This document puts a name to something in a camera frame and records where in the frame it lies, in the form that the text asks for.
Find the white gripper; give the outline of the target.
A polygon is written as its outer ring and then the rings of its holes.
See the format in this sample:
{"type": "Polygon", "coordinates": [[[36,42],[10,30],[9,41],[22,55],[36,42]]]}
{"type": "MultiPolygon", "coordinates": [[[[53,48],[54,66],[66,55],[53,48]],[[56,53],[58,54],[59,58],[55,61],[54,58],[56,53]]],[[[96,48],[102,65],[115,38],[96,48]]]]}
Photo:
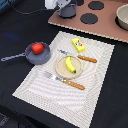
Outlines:
{"type": "Polygon", "coordinates": [[[45,0],[45,7],[47,9],[57,9],[60,10],[67,6],[71,0],[45,0]]]}

